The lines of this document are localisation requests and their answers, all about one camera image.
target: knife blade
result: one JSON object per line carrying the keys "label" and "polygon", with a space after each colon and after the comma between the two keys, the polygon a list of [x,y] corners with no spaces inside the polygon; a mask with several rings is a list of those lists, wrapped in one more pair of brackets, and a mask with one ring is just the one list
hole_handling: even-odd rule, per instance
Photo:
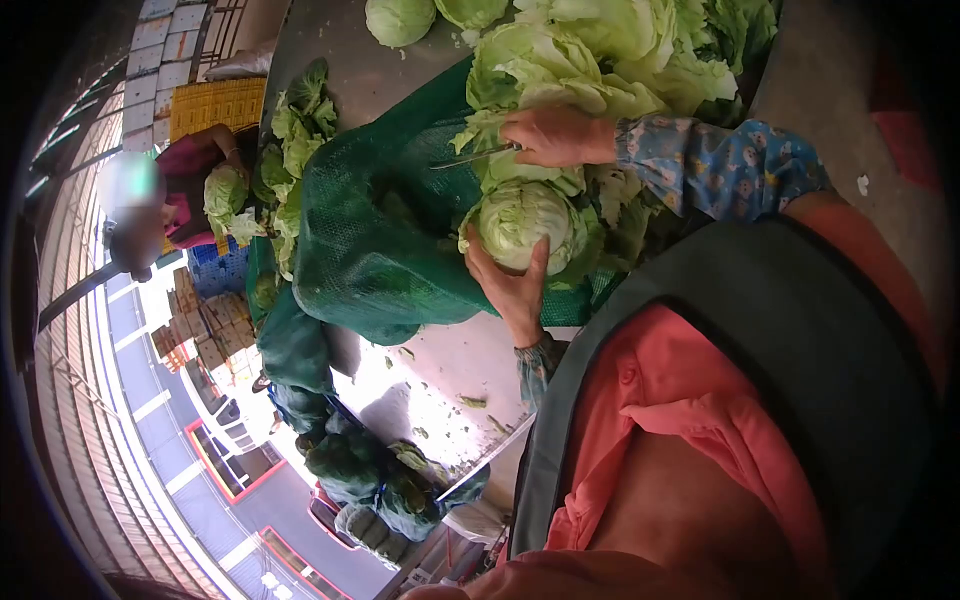
{"label": "knife blade", "polygon": [[451,160],[443,160],[443,161],[441,161],[441,162],[431,162],[431,163],[430,163],[430,168],[433,169],[433,170],[435,170],[435,171],[436,171],[436,170],[439,170],[439,169],[447,169],[447,168],[449,168],[449,167],[455,167],[455,166],[457,166],[458,164],[464,164],[464,163],[467,163],[467,162],[473,162],[473,161],[476,160],[477,158],[483,158],[483,157],[485,157],[485,156],[498,155],[498,154],[500,154],[501,152],[507,152],[508,150],[520,150],[521,148],[522,148],[522,146],[520,146],[519,144],[516,144],[516,143],[514,143],[514,142],[510,142],[509,144],[504,144],[504,145],[502,145],[502,146],[497,146],[496,148],[490,148],[489,150],[485,150],[485,151],[483,151],[483,152],[475,152],[475,153],[470,154],[470,155],[457,156],[456,158],[453,158],[453,159],[451,159]]}

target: concrete floor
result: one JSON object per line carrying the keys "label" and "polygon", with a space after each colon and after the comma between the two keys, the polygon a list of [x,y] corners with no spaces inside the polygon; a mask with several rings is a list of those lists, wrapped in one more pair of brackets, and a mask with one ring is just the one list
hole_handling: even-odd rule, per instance
{"label": "concrete floor", "polygon": [[[236,47],[275,36],[286,4],[251,0]],[[870,118],[876,37],[853,7],[831,0],[784,4],[779,47],[753,116],[813,142],[840,194],[876,224],[916,279],[935,326],[949,331],[955,291],[947,208],[942,197],[899,176]],[[857,190],[862,175],[870,179],[867,196]],[[513,505],[524,442],[517,440],[492,462],[484,495],[504,511]]]}

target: arm sleeve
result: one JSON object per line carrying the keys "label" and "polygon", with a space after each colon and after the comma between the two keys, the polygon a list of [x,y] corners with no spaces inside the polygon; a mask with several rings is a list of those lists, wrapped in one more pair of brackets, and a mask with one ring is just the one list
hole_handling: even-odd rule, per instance
{"label": "arm sleeve", "polygon": [[514,349],[516,369],[520,374],[520,399],[529,412],[537,412],[540,408],[546,386],[569,345],[569,342],[558,342],[543,332],[543,337],[533,346]]}
{"label": "arm sleeve", "polygon": [[692,118],[624,119],[616,157],[679,216],[693,207],[717,221],[752,222],[833,190],[809,142],[757,120],[730,131]]}

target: person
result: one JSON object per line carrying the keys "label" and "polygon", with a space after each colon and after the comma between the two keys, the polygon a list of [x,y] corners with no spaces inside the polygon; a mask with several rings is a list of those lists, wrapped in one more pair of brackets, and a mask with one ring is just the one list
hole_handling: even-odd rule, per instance
{"label": "person", "polygon": [[919,479],[946,361],[916,284],[813,147],[756,120],[562,107],[500,132],[519,163],[615,162],[715,223],[638,266],[569,344],[540,326],[548,240],[518,275],[468,231],[538,416],[497,567],[407,600],[855,588]]}
{"label": "person", "polygon": [[[174,248],[187,249],[215,243],[210,223],[204,214],[204,182],[219,165],[237,169],[247,185],[256,154],[257,126],[234,134],[223,124],[185,135],[156,158],[153,173],[144,173],[149,183],[150,200],[146,205],[125,210],[110,239],[112,260],[127,271],[152,264],[159,256],[165,236]],[[142,156],[118,156],[105,169],[129,173],[128,162]]]}
{"label": "person", "polygon": [[267,391],[267,398],[270,400],[270,403],[274,405],[274,422],[270,425],[270,435],[274,435],[280,430],[280,426],[283,425],[283,423],[290,423],[290,417],[286,408],[277,403],[274,384],[270,381],[270,377],[261,369],[260,375],[253,381],[251,392],[259,394],[264,390]]}

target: pink shirt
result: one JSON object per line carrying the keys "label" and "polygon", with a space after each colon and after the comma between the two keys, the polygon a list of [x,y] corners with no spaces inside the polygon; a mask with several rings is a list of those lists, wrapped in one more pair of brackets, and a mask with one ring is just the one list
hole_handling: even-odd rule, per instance
{"label": "pink shirt", "polygon": [[[803,223],[852,260],[897,309],[942,389],[946,363],[923,298],[876,228],[840,204],[812,211]],[[620,479],[625,441],[640,426],[682,437],[754,493],[780,526],[801,573],[828,584],[827,535],[804,471],[753,384],[703,334],[654,306],[622,326],[593,365],[568,441],[563,483],[569,493],[545,549],[587,549]]]}
{"label": "pink shirt", "polygon": [[[206,147],[198,146],[190,135],[180,138],[169,148],[163,151],[156,158],[156,164],[160,167],[160,172],[168,176],[190,176],[197,175],[198,170],[217,159],[223,160],[223,153],[215,145],[210,144]],[[183,227],[196,216],[199,219],[206,219],[203,214],[192,215],[190,213],[190,204],[187,201],[186,194],[168,193],[165,203],[177,208],[177,214],[173,222],[166,227],[165,234],[169,238],[177,229]],[[213,237],[213,231],[209,228],[192,237],[173,244],[174,248],[183,250],[201,246],[203,244],[214,244],[216,239]]]}

